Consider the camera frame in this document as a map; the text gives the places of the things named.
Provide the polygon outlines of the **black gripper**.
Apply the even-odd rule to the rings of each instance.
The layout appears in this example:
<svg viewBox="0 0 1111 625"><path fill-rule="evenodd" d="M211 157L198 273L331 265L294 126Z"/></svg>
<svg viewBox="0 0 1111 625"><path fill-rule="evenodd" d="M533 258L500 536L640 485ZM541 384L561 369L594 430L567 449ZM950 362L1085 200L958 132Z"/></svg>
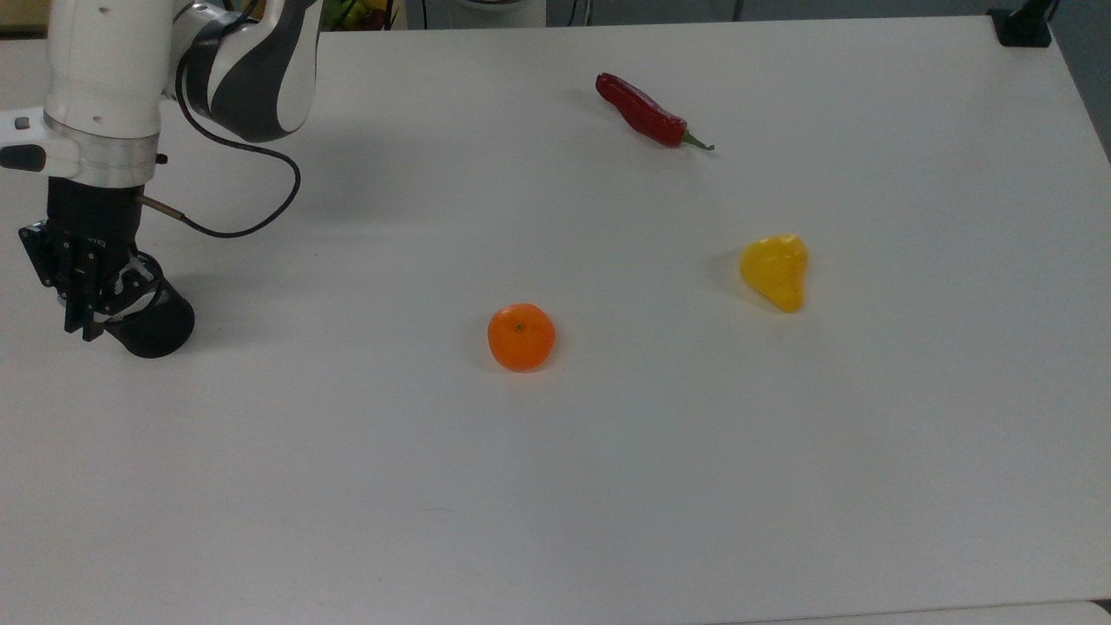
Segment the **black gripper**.
<svg viewBox="0 0 1111 625"><path fill-rule="evenodd" d="M136 246L139 187L99 188L52 175L46 218L19 230L36 276L56 289L66 333L91 343L104 320L138 315L158 302L162 273Z"/></svg>

